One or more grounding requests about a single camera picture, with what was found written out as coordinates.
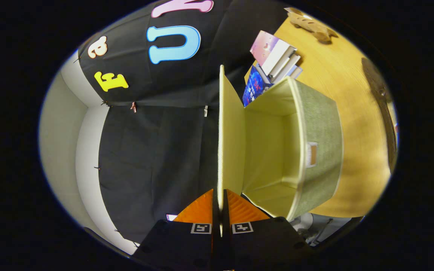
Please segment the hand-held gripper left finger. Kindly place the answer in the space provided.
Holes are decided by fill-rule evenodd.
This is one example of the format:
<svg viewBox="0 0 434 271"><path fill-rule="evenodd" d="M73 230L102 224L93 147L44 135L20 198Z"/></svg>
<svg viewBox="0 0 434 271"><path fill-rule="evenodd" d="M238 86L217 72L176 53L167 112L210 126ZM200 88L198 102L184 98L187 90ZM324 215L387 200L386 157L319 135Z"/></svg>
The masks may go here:
<svg viewBox="0 0 434 271"><path fill-rule="evenodd" d="M152 271L211 271L221 229L210 189L174 220L158 220L132 258Z"/></svg>

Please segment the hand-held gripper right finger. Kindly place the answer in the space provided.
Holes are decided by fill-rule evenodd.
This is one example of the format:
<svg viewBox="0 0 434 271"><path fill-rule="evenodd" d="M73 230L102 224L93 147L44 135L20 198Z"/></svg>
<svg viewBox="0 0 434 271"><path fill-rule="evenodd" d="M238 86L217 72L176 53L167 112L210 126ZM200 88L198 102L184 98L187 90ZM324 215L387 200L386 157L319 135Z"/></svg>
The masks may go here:
<svg viewBox="0 0 434 271"><path fill-rule="evenodd" d="M237 207L259 214L260 209L225 189L222 209L223 271L299 271L300 264L315 256L305 239L284 217L238 222Z"/></svg>

